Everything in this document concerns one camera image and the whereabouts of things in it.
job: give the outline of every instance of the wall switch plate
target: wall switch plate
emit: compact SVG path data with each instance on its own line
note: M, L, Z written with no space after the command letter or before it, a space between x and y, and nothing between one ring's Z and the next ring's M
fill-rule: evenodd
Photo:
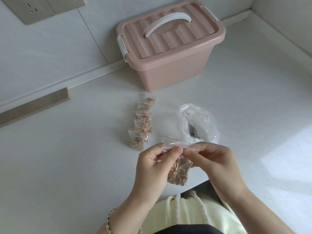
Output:
M25 24L55 15L46 0L2 0Z
M46 0L53 11L57 14L70 11L80 6L84 6L83 0Z

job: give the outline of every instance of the light yellow pants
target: light yellow pants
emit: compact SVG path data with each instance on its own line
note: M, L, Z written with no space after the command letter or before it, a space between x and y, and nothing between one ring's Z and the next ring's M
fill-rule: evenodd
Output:
M190 193L188 198L170 196L150 210L143 225L144 234L152 234L175 224L210 224L224 234L247 234L233 215L206 194Z

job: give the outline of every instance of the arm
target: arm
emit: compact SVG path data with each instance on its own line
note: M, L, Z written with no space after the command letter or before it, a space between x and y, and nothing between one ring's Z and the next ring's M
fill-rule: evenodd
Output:
M218 196L227 202L249 234L294 234L246 186L232 151L222 145L199 142L200 152L185 156L203 169Z
M168 173L183 149L173 148L158 162L161 147L162 144L157 144L140 153L132 191L109 218L112 234L136 234L165 189ZM105 224L96 234L107 234Z

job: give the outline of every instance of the white drawstring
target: white drawstring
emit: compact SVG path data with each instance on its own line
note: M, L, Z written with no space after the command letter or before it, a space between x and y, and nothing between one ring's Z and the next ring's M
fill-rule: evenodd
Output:
M174 198L175 206L176 206L176 212L175 212L176 224L180 224L180 198L181 198L181 195L177 195Z
M209 217L208 217L208 214L207 214L207 210L206 210L204 204L202 203L202 201L197 196L197 194L196 194L196 192L194 190L191 191L191 196L193 196L193 198L197 201L197 203L199 203L199 205L201 207L204 223L205 224L210 224Z

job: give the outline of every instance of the pink storage box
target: pink storage box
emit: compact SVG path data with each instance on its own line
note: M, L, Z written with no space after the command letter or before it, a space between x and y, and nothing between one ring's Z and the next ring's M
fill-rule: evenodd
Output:
M117 41L146 90L153 91L199 74L225 27L198 0L184 0L124 20Z

